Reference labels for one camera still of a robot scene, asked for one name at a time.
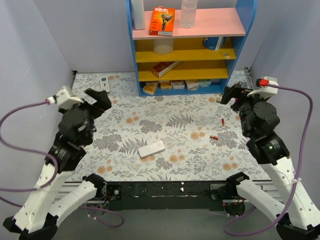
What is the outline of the orange black battery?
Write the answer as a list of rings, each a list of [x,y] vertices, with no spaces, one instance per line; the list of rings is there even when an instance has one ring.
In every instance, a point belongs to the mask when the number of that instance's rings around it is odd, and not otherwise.
[[[210,138],[214,139],[214,140],[218,140],[219,139],[217,136],[214,136],[214,135],[211,135]]]

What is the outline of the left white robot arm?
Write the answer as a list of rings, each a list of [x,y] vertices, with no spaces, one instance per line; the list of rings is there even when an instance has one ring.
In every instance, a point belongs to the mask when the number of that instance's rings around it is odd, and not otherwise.
[[[20,240],[51,240],[66,217],[88,200],[101,200],[107,194],[107,182],[92,173],[84,176],[76,189],[54,201],[86,155],[84,148],[93,143],[97,131],[95,119],[112,107],[105,90],[88,88],[85,94],[95,102],[88,103],[67,86],[41,102],[42,105],[56,104],[62,119],[49,152],[31,150],[45,156],[41,173],[35,186],[28,189],[30,195],[19,211],[3,221],[2,225],[18,234]]]

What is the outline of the grey white remote control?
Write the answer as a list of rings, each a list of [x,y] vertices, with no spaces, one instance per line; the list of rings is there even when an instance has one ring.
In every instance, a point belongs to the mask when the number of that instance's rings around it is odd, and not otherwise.
[[[166,149],[162,141],[157,141],[152,144],[142,146],[138,149],[138,154],[141,158],[145,158],[157,153],[160,153]]]

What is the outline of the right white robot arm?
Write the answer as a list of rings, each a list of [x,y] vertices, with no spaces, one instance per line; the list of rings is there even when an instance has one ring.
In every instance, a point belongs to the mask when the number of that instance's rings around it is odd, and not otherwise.
[[[277,94],[280,86],[266,79],[258,84],[258,90],[240,84],[226,87],[220,102],[225,105],[235,100],[231,108],[240,117],[248,150],[270,177],[281,201],[264,192],[243,172],[227,179],[227,195],[248,200],[254,210],[270,219],[269,227],[276,228],[281,239],[315,240],[320,235],[320,211],[302,184],[301,168],[293,166],[288,148],[275,133],[280,119],[269,98]]]

